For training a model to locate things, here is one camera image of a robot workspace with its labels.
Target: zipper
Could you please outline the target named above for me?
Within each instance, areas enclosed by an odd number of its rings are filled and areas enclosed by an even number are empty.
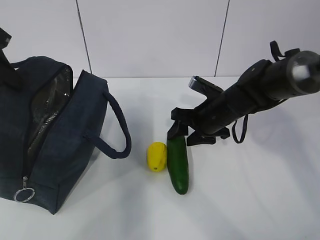
[[[32,100],[34,99],[34,97],[37,95],[37,93],[39,93],[42,89],[44,89],[46,86],[48,86],[59,74],[62,73],[62,71],[66,68],[66,70],[69,71],[69,74],[71,76],[70,79],[70,94],[69,94],[69,98],[67,99],[67,101],[64,103],[63,107],[60,109],[60,111],[58,111],[58,114],[55,116],[55,118],[50,122],[50,124],[47,126],[47,128],[44,130],[43,132],[43,137],[41,138],[37,148],[35,149],[35,153],[34,156],[32,158],[32,160],[30,160],[28,158],[28,149],[29,149],[29,137],[31,134],[31,124],[32,124],[32,120],[33,120],[33,116],[32,116],[32,111],[31,111],[31,104],[32,104]],[[64,111],[65,107],[68,105],[68,103],[70,102],[75,90],[77,89],[77,86],[79,85],[79,82],[81,80],[81,76],[83,75],[83,73],[80,74],[78,82],[75,86],[75,88],[73,88],[73,71],[71,69],[70,66],[68,65],[64,65],[62,68],[60,68],[56,74],[53,75],[53,77],[51,78],[51,80],[49,80],[48,82],[46,82],[42,87],[40,87],[40,89],[34,94],[34,96],[31,98],[30,103],[29,103],[29,120],[28,120],[28,128],[27,128],[27,134],[25,136],[24,139],[24,148],[23,148],[23,163],[22,163],[22,173],[21,173],[21,177],[22,177],[22,181],[23,181],[23,187],[27,186],[27,181],[30,178],[30,175],[32,173],[33,167],[37,161],[38,155],[40,153],[40,150],[43,146],[43,143],[45,142],[48,133],[50,132],[50,129],[54,126],[55,122],[57,121],[57,119],[59,118],[60,114]]]

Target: green cucumber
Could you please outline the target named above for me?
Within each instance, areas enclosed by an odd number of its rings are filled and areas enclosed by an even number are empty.
[[[184,195],[189,188],[189,164],[185,136],[167,140],[167,167],[174,190]]]

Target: navy blue bag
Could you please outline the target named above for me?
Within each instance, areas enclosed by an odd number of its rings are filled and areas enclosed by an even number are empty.
[[[99,138],[107,110],[126,139],[118,152]],[[126,158],[131,137],[107,81],[45,56],[9,64],[0,43],[0,197],[55,214],[87,167],[95,147]]]

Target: zipper pull ring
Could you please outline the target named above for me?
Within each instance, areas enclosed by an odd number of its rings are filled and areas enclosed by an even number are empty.
[[[27,187],[27,181],[28,181],[28,178],[27,178],[26,176],[24,176],[24,177],[22,178],[22,189],[16,191],[16,193],[15,193],[14,196],[13,196],[13,200],[14,200],[15,202],[17,202],[17,203],[26,203],[26,202],[30,201],[30,200],[35,196],[36,191],[35,191],[32,187]],[[28,191],[28,190],[31,191],[31,195],[30,195],[28,198],[26,198],[25,200],[19,201],[19,200],[17,199],[18,195],[19,195],[21,192],[23,192],[23,191]]]

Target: toy lemon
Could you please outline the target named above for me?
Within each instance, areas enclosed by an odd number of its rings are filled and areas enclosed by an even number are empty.
[[[148,147],[147,164],[153,172],[161,172],[166,168],[167,146],[164,143],[154,142]]]

